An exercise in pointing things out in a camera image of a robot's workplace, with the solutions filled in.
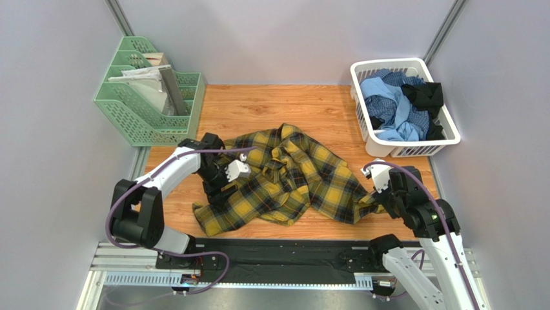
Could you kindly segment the yellow plaid long sleeve shirt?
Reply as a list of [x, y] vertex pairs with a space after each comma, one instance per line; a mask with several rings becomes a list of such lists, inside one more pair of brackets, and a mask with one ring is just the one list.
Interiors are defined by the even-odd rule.
[[237, 191], [223, 206], [193, 204], [207, 236], [235, 231], [255, 218], [291, 226], [307, 209], [351, 225], [384, 212], [346, 161], [297, 126], [283, 123], [228, 139], [225, 146], [253, 148], [247, 159], [251, 174], [233, 181]]

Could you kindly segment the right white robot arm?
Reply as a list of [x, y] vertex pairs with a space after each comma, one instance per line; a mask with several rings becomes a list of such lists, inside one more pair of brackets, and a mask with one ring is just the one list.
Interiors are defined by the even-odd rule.
[[376, 201], [417, 237], [418, 255], [429, 259], [438, 283], [433, 284], [422, 263], [393, 234], [371, 240], [371, 263], [389, 271], [420, 309], [489, 309], [467, 261], [453, 208], [429, 192], [420, 171], [376, 160], [362, 173], [373, 181]]

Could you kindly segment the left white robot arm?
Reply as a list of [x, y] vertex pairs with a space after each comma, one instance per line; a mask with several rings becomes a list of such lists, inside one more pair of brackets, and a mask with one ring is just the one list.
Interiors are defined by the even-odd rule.
[[174, 152], [149, 173], [116, 184], [105, 224], [108, 239], [123, 249], [142, 247], [186, 256], [194, 238], [165, 224], [165, 199], [185, 178], [197, 174], [209, 204], [224, 208], [237, 191], [232, 181], [250, 174], [245, 163], [248, 152], [248, 148], [226, 149], [211, 133], [201, 140], [179, 142]]

